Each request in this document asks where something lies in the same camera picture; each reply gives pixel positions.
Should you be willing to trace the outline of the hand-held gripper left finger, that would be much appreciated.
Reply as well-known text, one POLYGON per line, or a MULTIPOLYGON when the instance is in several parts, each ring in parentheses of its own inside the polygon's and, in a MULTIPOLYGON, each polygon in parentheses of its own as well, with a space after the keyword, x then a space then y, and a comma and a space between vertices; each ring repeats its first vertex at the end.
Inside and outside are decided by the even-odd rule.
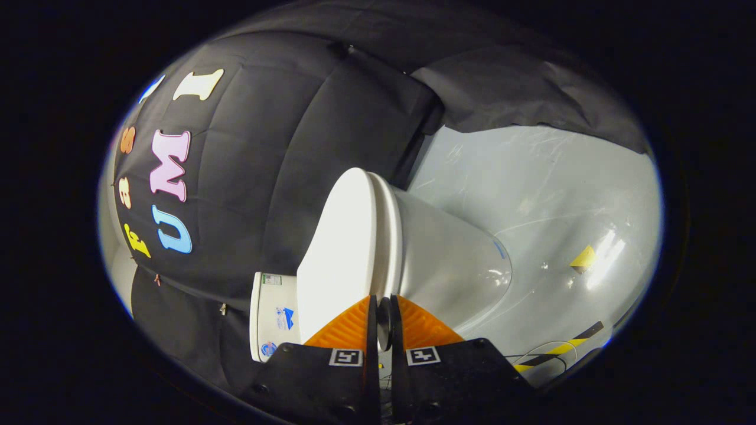
POLYGON ((376 304, 364 297, 305 344, 279 344, 243 400, 285 423, 380 423, 376 304))

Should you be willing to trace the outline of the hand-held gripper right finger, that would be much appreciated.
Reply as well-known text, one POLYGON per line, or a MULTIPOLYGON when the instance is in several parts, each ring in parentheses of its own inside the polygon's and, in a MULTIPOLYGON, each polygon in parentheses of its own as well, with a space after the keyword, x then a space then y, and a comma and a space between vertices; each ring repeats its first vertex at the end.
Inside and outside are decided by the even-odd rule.
POLYGON ((408 299, 390 297, 394 424, 502 424, 535 388, 483 337, 466 341, 408 299))

